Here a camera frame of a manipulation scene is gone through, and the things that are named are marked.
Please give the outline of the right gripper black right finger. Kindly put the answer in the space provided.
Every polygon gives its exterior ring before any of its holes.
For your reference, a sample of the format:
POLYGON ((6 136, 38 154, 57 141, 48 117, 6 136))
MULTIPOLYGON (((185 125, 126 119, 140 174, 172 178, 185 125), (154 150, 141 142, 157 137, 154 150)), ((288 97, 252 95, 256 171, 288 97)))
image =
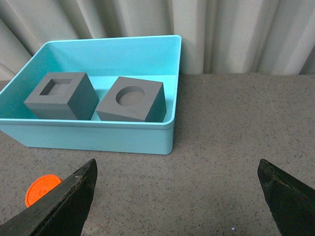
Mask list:
POLYGON ((265 201, 283 236, 315 234, 315 190, 261 159, 257 175, 265 201))

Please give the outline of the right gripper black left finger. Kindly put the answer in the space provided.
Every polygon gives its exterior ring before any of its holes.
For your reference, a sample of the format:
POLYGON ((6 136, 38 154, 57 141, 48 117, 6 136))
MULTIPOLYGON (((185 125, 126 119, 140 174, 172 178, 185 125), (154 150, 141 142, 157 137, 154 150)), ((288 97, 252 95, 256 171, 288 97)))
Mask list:
POLYGON ((37 202, 0 227, 2 236, 79 236, 94 198, 97 164, 91 159, 37 202))

